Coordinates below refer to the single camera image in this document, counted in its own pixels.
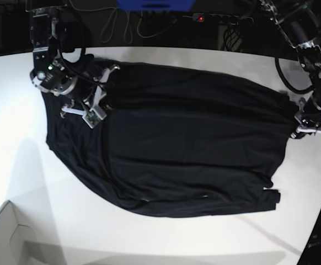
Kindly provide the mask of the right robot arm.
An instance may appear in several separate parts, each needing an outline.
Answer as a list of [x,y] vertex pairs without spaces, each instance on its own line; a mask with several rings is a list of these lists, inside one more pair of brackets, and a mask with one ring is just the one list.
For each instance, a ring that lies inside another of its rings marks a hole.
[[89,73],[94,56],[85,53],[84,44],[77,62],[71,63],[64,58],[62,47],[66,26],[62,13],[68,10],[66,1],[26,2],[34,64],[30,79],[41,92],[69,99],[70,102],[61,108],[61,117],[79,115],[93,129],[107,116],[106,85],[110,75],[120,66],[113,64]]

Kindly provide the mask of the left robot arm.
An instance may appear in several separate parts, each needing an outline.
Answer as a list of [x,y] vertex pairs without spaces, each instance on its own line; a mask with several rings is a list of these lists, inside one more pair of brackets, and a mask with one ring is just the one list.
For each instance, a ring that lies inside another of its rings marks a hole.
[[306,1],[252,1],[249,9],[239,19],[250,17],[257,5],[261,5],[289,46],[295,49],[300,66],[308,73],[311,81],[308,88],[294,88],[284,76],[279,59],[275,59],[277,73],[286,88],[294,94],[310,95],[308,99],[300,98],[297,103],[297,127],[291,137],[301,139],[308,134],[321,134],[321,47],[318,19]]

